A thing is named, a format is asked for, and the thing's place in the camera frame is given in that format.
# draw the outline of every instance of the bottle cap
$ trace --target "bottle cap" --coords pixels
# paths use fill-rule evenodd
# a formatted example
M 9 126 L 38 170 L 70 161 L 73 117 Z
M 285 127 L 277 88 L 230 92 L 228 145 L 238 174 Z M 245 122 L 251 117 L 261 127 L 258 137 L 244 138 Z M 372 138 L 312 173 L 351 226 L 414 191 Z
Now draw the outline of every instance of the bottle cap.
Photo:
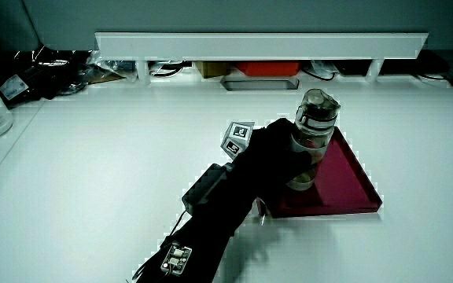
M 338 116 L 340 105 L 320 89 L 311 89 L 302 100 L 302 114 L 315 121 L 330 121 Z

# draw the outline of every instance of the red tray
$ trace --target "red tray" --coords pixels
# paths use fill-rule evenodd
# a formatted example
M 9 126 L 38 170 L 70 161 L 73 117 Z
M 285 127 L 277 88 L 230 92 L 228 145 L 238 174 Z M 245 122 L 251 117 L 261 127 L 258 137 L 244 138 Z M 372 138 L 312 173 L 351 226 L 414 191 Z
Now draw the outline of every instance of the red tray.
M 376 212 L 382 205 L 344 136 L 335 127 L 314 185 L 303 192 L 285 187 L 277 195 L 257 200 L 258 212 L 268 208 L 274 218 Z
M 299 61 L 242 61 L 235 67 L 248 76 L 292 76 L 300 70 Z

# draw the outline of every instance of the gray wall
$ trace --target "gray wall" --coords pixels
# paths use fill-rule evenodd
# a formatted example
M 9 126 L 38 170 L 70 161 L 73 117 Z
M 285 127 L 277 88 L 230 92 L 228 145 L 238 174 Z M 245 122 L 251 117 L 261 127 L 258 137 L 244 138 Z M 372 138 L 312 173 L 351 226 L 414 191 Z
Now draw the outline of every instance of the gray wall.
M 39 39 L 21 0 L 0 0 L 0 50 L 34 50 Z
M 39 40 L 56 50 L 93 49 L 96 31 L 428 31 L 427 48 L 453 49 L 452 0 L 23 1 Z M 20 0 L 0 0 L 0 40 L 37 44 Z

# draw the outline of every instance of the electronic device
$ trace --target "electronic device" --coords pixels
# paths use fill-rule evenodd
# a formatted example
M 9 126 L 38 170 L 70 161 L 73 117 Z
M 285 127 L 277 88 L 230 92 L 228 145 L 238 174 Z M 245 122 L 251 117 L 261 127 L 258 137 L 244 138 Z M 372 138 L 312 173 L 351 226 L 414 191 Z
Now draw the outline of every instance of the electronic device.
M 173 242 L 160 268 L 166 274 L 180 276 L 192 254 L 192 249 Z

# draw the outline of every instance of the black cable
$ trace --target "black cable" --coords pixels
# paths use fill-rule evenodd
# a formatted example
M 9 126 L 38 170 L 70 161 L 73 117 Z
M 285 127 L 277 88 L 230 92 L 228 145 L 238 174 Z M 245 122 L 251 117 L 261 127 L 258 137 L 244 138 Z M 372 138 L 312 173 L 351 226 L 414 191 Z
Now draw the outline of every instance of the black cable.
M 183 211 L 181 213 L 181 215 L 179 216 L 179 219 L 178 219 L 178 222 L 174 225 L 174 228 L 172 228 L 172 231 L 171 233 L 169 234 L 169 236 L 172 236 L 174 234 L 174 231 L 176 230 L 176 228 L 178 227 L 178 224 L 181 222 L 181 219 L 182 217 L 185 215 L 185 212 L 186 211 Z M 171 245 L 172 242 L 169 242 L 168 244 L 166 244 L 164 247 L 161 247 L 160 249 L 162 248 L 166 248 L 168 247 L 169 245 Z M 132 280 L 136 280 L 139 276 L 141 276 L 142 274 L 142 271 L 144 270 L 145 266 L 146 266 L 146 263 L 148 262 L 149 260 L 147 260 L 145 263 L 143 263 L 139 268 L 138 270 L 134 273 L 134 276 L 132 276 Z
M 324 80 L 324 81 L 330 81 L 330 80 L 332 80 L 332 79 L 335 77 L 335 74 L 336 74 L 336 72 L 333 72 L 333 75 L 331 76 L 331 78 L 323 78 L 323 77 L 320 77 L 320 76 L 318 76 L 318 75 L 312 74 L 311 72 L 305 70 L 305 68 L 302 68 L 302 71 L 303 71 L 305 74 L 307 74 L 307 75 L 311 75 L 311 76 L 315 77 L 316 79 L 321 79 L 321 80 Z
M 168 77 L 168 76 L 177 74 L 181 70 L 182 70 L 182 68 L 178 68 L 178 69 L 175 69 L 174 71 L 169 72 L 169 73 L 165 73 L 165 74 L 156 73 L 156 74 L 152 74 L 152 76 L 154 76 L 154 77 Z
M 172 231 L 171 231 L 171 233 L 169 234 L 169 236 L 172 236 L 172 234 L 173 234 L 174 231 L 176 230 L 176 227 L 177 227 L 178 224 L 181 222 L 182 216 L 185 215 L 185 212 L 186 212 L 186 211 L 183 211 L 182 214 L 179 216 L 178 222 L 176 223 L 176 225 L 174 225 L 174 228 L 172 228 Z
M 430 77 L 428 75 L 423 75 L 423 74 L 419 74 L 422 78 L 426 78 L 426 79 L 435 79 L 435 80 L 444 80 L 444 79 L 447 79 L 445 78 L 445 76 L 443 76 L 443 78 L 434 78 L 434 77 Z

